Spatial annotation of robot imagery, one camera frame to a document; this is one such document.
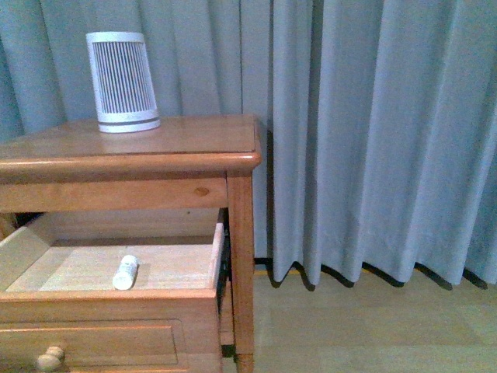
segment wooden leg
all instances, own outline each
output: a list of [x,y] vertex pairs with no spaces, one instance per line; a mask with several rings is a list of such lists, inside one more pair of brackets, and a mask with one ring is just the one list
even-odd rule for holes
[[233,316],[238,373],[254,368],[252,174],[228,174]]
[[254,354],[237,354],[236,370],[238,373],[254,371]]

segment curtain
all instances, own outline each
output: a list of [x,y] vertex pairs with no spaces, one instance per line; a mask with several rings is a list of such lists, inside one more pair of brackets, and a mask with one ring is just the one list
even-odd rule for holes
[[497,3],[4,0],[0,140],[96,117],[85,34],[110,30],[145,35],[161,115],[260,116],[275,280],[497,281]]
[[274,2],[274,276],[497,281],[497,3]]

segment space heater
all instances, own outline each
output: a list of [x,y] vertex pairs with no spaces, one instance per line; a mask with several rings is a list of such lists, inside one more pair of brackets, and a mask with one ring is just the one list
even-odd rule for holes
[[141,33],[87,33],[101,132],[150,130],[160,125]]

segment beige floor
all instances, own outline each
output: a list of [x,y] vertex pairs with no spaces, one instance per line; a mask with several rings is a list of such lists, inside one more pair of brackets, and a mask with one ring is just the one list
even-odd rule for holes
[[[224,373],[236,372],[224,359]],[[255,276],[255,373],[497,372],[497,287],[448,291],[416,271],[403,288],[363,272],[273,288]]]

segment drawer knob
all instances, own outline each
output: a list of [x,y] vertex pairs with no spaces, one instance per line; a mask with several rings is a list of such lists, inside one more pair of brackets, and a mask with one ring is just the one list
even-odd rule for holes
[[37,366],[41,371],[55,371],[62,365],[64,351],[60,347],[48,347],[45,354],[38,357]]

